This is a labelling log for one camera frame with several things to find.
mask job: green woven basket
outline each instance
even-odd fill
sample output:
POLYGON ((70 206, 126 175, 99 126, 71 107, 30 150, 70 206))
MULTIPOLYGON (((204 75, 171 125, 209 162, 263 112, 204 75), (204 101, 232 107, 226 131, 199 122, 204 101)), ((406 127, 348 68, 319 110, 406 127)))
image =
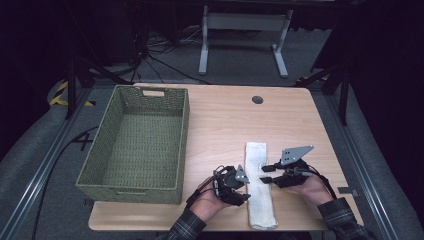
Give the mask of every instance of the green woven basket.
POLYGON ((116 86, 76 186, 96 201, 180 204, 189 112, 187 89, 116 86))

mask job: plaid sleeve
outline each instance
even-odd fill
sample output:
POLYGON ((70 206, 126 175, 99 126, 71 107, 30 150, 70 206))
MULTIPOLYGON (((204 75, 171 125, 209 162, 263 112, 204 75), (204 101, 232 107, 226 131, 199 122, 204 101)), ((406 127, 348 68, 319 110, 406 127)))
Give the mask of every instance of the plaid sleeve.
POLYGON ((205 227, 205 222, 192 211, 186 209, 174 223, 168 234, 159 236, 155 240, 194 240, 205 227))
POLYGON ((318 206, 328 229, 333 230, 338 239, 375 239, 365 227, 359 225, 345 198, 318 206))

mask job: white towel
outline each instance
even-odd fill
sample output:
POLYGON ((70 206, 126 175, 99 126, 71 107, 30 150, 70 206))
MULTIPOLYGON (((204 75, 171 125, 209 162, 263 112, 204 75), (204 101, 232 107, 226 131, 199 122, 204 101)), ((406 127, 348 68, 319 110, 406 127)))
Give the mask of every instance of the white towel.
POLYGON ((278 222, 274 216, 271 199, 271 185, 264 184, 261 177, 267 177, 261 167, 267 165, 266 143, 248 142, 246 145, 245 172, 250 180, 247 202, 250 227, 259 230, 274 229, 278 222))

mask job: table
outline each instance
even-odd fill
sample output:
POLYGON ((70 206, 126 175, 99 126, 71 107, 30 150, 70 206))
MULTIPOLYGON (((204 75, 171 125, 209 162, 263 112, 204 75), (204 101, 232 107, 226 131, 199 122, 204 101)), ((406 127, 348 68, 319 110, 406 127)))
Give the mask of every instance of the table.
MULTIPOLYGON (((338 197, 345 197, 359 223, 362 218, 337 161, 311 94, 301 88, 186 84, 136 84, 187 88, 190 119, 187 137, 183 203, 181 205, 95 202, 89 219, 93 230, 169 230, 185 201, 219 165, 244 165, 247 142, 267 143, 268 161, 280 159, 283 148, 314 145, 303 157, 330 180, 338 197), (263 98, 255 104, 253 96, 263 98)), ((326 229, 317 208, 301 197, 272 186, 277 230, 326 229)), ((221 211, 205 231, 253 231, 247 204, 221 211)))

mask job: person's hand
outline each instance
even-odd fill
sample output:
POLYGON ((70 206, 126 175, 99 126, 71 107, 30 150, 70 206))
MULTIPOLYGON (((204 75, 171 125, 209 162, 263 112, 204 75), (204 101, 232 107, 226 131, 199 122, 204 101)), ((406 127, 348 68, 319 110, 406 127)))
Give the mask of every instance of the person's hand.
MULTIPOLYGON (((207 178, 199 187, 201 187, 206 181, 210 178, 207 178)), ((215 190, 213 189, 213 184, 210 182, 206 187, 201 190, 200 196, 190 207, 190 210, 196 214, 203 222, 207 222, 212 217, 214 217, 220 210, 231 206, 230 204, 224 203, 219 200, 215 195, 215 190)))
POLYGON ((287 189, 303 196, 315 205, 321 205, 333 200, 322 180, 313 174, 302 185, 288 187, 287 189))

